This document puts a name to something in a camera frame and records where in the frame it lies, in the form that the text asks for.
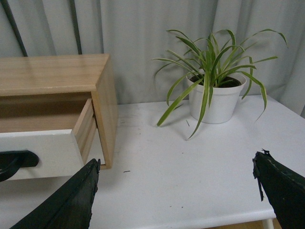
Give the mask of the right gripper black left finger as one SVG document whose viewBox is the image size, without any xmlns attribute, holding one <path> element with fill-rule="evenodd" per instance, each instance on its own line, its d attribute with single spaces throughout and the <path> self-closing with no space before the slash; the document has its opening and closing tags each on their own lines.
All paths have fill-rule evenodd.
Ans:
<svg viewBox="0 0 305 229">
<path fill-rule="evenodd" d="M 13 229 L 87 229 L 101 161 L 92 159 Z"/>
</svg>

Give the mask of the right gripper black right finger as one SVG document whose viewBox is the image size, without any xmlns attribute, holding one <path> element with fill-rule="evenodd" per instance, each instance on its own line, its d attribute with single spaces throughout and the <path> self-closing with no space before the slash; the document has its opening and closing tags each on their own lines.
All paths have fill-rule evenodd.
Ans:
<svg viewBox="0 0 305 229">
<path fill-rule="evenodd" d="M 266 194 L 283 229 L 305 227 L 305 178 L 277 162 L 268 150 L 256 152 L 253 175 L 261 200 Z"/>
</svg>

